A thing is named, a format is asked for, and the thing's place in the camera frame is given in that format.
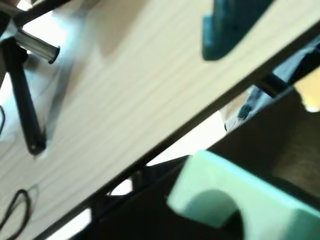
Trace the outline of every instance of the metal pipe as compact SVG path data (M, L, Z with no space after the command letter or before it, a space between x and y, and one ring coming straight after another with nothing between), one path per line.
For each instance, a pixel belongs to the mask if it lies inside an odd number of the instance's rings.
M49 64L54 63L60 52L60 48L53 46L45 41L32 36L31 34L19 29L15 35L16 42L24 49L48 60Z
M22 27L23 25L31 22L32 20L66 4L71 0L44 0L28 11L21 12L14 17L14 22L18 28Z
M9 4L6 4L4 2L0 2L0 11L5 12L6 14L9 14L10 16L15 16L19 13L24 12L23 10L21 10L15 6L11 6Z

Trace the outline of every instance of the light wood surface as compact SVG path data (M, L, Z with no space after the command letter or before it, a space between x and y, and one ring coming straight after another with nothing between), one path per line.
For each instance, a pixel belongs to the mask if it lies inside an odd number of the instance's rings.
M27 152L12 94L2 103L0 216L18 189L34 201L20 239L36 237L320 18L318 0L277 0L227 57L204 62L201 24L211 4L73 0L55 11L60 57L26 66L46 152Z
M310 112L320 111L320 67L294 85L300 93L305 108Z

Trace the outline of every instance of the black wire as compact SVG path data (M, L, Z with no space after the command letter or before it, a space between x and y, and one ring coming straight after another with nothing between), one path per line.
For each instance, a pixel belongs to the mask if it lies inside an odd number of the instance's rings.
M8 219L10 218L11 214L16 209L15 205L16 205L17 199L18 199L18 197L20 195L24 196L24 202L25 202L24 217L23 217L23 220L22 220L22 223L21 223L19 229L12 236L7 238L6 240L16 240L20 236L20 234L23 232L23 230L27 226L27 223L30 220L30 216L31 216L31 200L30 200L28 192L26 190L20 189L14 195L10 205L8 206L8 208L7 208L6 212L5 212L4 218L0 223L0 231L2 230L2 228L4 227L4 225L6 224Z
M1 121L1 125L0 125L0 136L1 136L2 131L4 129L4 126L5 126L5 122L6 122L5 110L1 105L0 105L0 113L1 113L1 116L2 116L2 121Z

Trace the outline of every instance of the gray cloth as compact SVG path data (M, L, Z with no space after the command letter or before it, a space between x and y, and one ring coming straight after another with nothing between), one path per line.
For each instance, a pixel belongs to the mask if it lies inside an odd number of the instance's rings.
M274 69L273 74L275 74L284 82L289 83L290 78L292 77L306 54L312 53L313 51L320 51L317 48L319 47L319 43L320 36L315 38L301 50L289 57L286 61L278 65ZM239 125L259 112L262 108L274 101L272 97L270 97L268 94L266 94L256 86L250 87L248 89L248 92L249 95L240 111L231 116L230 119L226 120L225 129L227 130L227 132L230 132L231 130L237 128Z

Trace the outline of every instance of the black metal leg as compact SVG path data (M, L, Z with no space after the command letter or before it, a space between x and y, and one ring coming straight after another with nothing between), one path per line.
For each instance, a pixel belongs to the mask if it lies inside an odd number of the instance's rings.
M13 19L18 28L23 25L31 22L34 19L60 7L63 4L66 4L70 0L44 0L36 4L33 8L28 11L21 12L17 14Z
M46 148L46 140L41 133L30 95L19 53L20 47L14 38L9 38L1 43L1 48L6 70L11 77L13 93L27 148L31 154L37 155Z

